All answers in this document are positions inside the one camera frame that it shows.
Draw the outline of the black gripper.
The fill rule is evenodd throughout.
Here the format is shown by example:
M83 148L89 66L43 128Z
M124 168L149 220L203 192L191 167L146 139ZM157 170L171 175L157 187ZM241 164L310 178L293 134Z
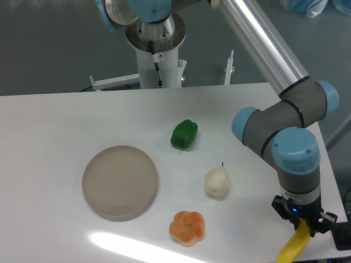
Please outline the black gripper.
M320 191L296 194L283 190L281 196L276 195L271 203L274 210L284 220L288 220L297 230L301 218L307 219L310 236L324 234L332 230L337 222L337 215L321 212Z

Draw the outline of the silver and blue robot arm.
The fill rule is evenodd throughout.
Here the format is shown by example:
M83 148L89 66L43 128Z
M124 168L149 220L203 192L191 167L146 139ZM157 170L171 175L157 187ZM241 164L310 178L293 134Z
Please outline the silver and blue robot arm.
M105 26L126 28L137 54L142 88L181 86L184 62L178 48L186 29L177 10L190 1L96 1ZM231 129L278 174L281 195L273 208L308 234L331 230L337 216L321 206L320 151L308 127L338 107L338 93L326 81L314 82L255 1L211 1L246 47L280 101L266 110L245 107Z

